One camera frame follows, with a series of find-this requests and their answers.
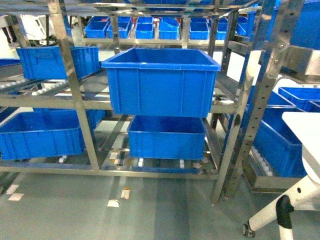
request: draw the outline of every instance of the white table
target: white table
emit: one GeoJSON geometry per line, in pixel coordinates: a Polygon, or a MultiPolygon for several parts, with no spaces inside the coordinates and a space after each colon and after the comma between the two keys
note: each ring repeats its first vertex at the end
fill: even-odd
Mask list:
{"type": "Polygon", "coordinates": [[[282,119],[302,143],[302,162],[307,172],[295,185],[269,203],[243,225],[243,235],[277,219],[281,240],[293,240],[290,212],[320,194],[320,113],[284,112],[282,119]]]}

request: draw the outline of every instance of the small paper label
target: small paper label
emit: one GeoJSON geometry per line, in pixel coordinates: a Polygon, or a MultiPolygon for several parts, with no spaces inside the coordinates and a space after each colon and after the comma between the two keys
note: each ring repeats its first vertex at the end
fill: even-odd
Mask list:
{"type": "Polygon", "coordinates": [[[108,201],[107,207],[118,208],[119,207],[119,201],[117,199],[111,199],[111,200],[108,201]]]}
{"type": "Polygon", "coordinates": [[[20,201],[24,193],[14,193],[9,197],[9,201],[20,201]]]}
{"type": "Polygon", "coordinates": [[[17,184],[12,184],[9,188],[8,188],[8,190],[6,191],[6,193],[5,194],[13,194],[16,190],[17,190],[17,188],[19,187],[19,185],[17,185],[17,184]]]}
{"type": "Polygon", "coordinates": [[[130,187],[124,187],[121,193],[121,199],[128,200],[130,197],[130,187]]]}
{"type": "Polygon", "coordinates": [[[112,152],[112,153],[110,154],[110,160],[111,160],[111,159],[117,159],[117,156],[118,156],[118,153],[117,153],[117,152],[112,152]]]}

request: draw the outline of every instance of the blue plastic crate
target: blue plastic crate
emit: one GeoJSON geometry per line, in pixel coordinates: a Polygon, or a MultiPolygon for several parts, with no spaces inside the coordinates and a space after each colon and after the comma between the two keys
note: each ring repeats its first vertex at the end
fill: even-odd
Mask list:
{"type": "Polygon", "coordinates": [[[210,30],[206,22],[190,22],[190,39],[207,40],[209,33],[210,30]]]}
{"type": "Polygon", "coordinates": [[[191,17],[190,22],[191,23],[208,23],[207,19],[203,17],[191,17]]]}
{"type": "Polygon", "coordinates": [[[228,23],[218,23],[218,29],[216,31],[216,37],[217,40],[225,40],[228,30],[228,23]]]}
{"type": "Polygon", "coordinates": [[[248,18],[240,16],[236,25],[236,32],[238,35],[246,36],[248,29],[248,18]]]}
{"type": "Polygon", "coordinates": [[[129,127],[130,156],[202,160],[206,130],[201,118],[135,116],[129,127]]]}
{"type": "MultiPolygon", "coordinates": [[[[119,28],[119,37],[121,39],[126,39],[128,37],[129,31],[131,30],[131,22],[118,22],[118,28],[119,28]]],[[[112,34],[112,25],[110,24],[107,28],[108,37],[110,39],[113,38],[112,34]]]]}
{"type": "Polygon", "coordinates": [[[320,50],[320,1],[306,0],[292,33],[292,45],[320,50]]]}
{"type": "Polygon", "coordinates": [[[302,144],[282,120],[284,112],[298,108],[266,108],[253,145],[281,177],[301,178],[307,173],[302,163],[302,144]]]}
{"type": "Polygon", "coordinates": [[[0,126],[2,160],[77,155],[84,149],[75,111],[22,112],[0,126]]]}
{"type": "MultiPolygon", "coordinates": [[[[26,47],[16,49],[26,79],[67,79],[58,46],[26,47]]],[[[76,75],[79,79],[100,70],[99,48],[73,47],[71,49],[76,75]]]]}
{"type": "Polygon", "coordinates": [[[135,28],[136,39],[153,39],[154,24],[153,23],[138,23],[135,28]]]}
{"type": "Polygon", "coordinates": [[[102,62],[116,114],[206,117],[221,66],[201,50],[131,48],[102,62]]]}
{"type": "Polygon", "coordinates": [[[118,23],[131,23],[132,18],[130,16],[118,16],[118,23]]]}
{"type": "Polygon", "coordinates": [[[310,101],[311,107],[310,112],[320,113],[320,101],[310,101]]]}
{"type": "MultiPolygon", "coordinates": [[[[75,113],[76,110],[71,110],[71,109],[65,109],[65,108],[33,108],[34,112],[50,112],[50,111],[73,111],[75,113]]],[[[86,110],[86,115],[88,117],[88,120],[90,121],[91,129],[94,130],[96,127],[99,125],[101,120],[106,116],[106,111],[105,110],[98,110],[98,109],[90,109],[86,110]]]]}
{"type": "Polygon", "coordinates": [[[228,23],[228,19],[226,19],[225,17],[221,18],[221,19],[219,19],[219,23],[220,24],[227,24],[228,23]]]}
{"type": "Polygon", "coordinates": [[[171,17],[163,17],[159,23],[159,38],[160,39],[178,39],[179,38],[179,23],[171,17]]]}
{"type": "MultiPolygon", "coordinates": [[[[144,0],[146,4],[172,4],[172,5],[185,5],[187,0],[144,0]]],[[[151,11],[166,11],[167,8],[153,7],[151,11]]],[[[171,8],[172,11],[180,11],[181,8],[171,8]]]]}
{"type": "Polygon", "coordinates": [[[90,22],[110,22],[109,16],[93,16],[90,20],[90,22]]]}
{"type": "Polygon", "coordinates": [[[152,16],[140,16],[138,17],[137,24],[153,24],[154,18],[152,16]]]}
{"type": "MultiPolygon", "coordinates": [[[[211,0],[201,0],[201,1],[199,2],[199,5],[210,5],[210,3],[212,3],[211,0]]],[[[201,12],[201,11],[203,11],[203,10],[204,10],[203,8],[198,8],[198,9],[195,9],[194,11],[195,11],[195,12],[201,12]]]]}
{"type": "Polygon", "coordinates": [[[320,100],[320,88],[279,87],[278,92],[306,112],[310,112],[310,101],[320,100]]]}
{"type": "Polygon", "coordinates": [[[109,22],[106,21],[91,21],[84,29],[86,37],[89,39],[105,39],[108,26],[109,22]]]}

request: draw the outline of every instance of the gray floor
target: gray floor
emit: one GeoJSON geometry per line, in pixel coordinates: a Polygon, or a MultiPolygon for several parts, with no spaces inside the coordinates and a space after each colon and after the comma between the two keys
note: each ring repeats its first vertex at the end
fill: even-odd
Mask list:
{"type": "MultiPolygon", "coordinates": [[[[5,40],[0,30],[0,43],[5,40]]],[[[2,58],[17,56],[3,46],[2,58]]],[[[105,48],[99,58],[110,55],[105,48]]],[[[239,76],[240,61],[232,56],[228,74],[239,76]]],[[[23,173],[14,183],[24,195],[0,197],[0,240],[241,240],[242,224],[277,196],[252,193],[244,179],[234,198],[215,206],[213,181],[23,173]],[[131,188],[129,200],[120,199],[123,187],[131,188]],[[111,199],[119,207],[108,207],[111,199]]],[[[320,239],[319,220],[320,212],[292,213],[295,239],[320,239]]],[[[277,223],[255,239],[280,239],[277,223]]]]}

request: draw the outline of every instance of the crate handle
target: crate handle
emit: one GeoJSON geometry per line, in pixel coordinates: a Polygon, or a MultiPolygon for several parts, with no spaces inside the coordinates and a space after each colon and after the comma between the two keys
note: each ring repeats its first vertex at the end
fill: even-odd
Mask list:
{"type": "Polygon", "coordinates": [[[55,59],[57,64],[63,64],[62,57],[60,55],[55,55],[53,52],[46,53],[36,53],[31,57],[32,64],[39,64],[40,59],[55,59]]]}

